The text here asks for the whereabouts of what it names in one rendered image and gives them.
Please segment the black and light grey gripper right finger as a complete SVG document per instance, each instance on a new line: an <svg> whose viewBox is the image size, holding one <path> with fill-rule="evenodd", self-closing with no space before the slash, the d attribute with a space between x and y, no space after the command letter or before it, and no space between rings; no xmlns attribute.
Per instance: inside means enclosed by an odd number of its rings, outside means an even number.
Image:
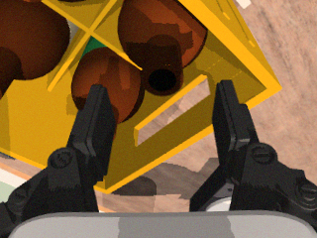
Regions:
<svg viewBox="0 0 317 238"><path fill-rule="evenodd" d="M231 79L216 85L212 125L221 174L234 184L229 211L288 213L317 232L317 185L278 161L276 150L260 142L249 107L239 103Z"/></svg>

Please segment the yellow wooden crate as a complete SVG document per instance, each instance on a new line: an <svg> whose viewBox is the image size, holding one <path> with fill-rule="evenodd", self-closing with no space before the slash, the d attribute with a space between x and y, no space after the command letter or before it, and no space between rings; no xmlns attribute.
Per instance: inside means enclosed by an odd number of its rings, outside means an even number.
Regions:
<svg viewBox="0 0 317 238"><path fill-rule="evenodd" d="M208 28L205 46L183 69L183 85L176 93L156 96L145 91L138 112L117 125L108 174L94 186L98 191L114 191L212 133L216 84L221 80L233 80L239 102L249 109L282 89L233 0L178 1ZM47 167L54 150L67 144L78 111L71 80L90 37L136 66L124 54L117 33L123 0L42 2L79 29L60 65L37 79L14 79L0 100L0 152L40 169ZM206 77L210 94L138 146L139 130Z"/></svg>

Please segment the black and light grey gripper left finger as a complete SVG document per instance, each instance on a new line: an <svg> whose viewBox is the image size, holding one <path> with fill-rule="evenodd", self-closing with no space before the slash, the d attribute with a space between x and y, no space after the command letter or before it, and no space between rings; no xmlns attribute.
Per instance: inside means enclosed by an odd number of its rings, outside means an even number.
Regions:
<svg viewBox="0 0 317 238"><path fill-rule="evenodd" d="M94 186L107 176L115 127L107 88L91 85L66 147L53 151L46 168L0 203L0 238L8 238L19 224L36 216L99 212Z"/></svg>

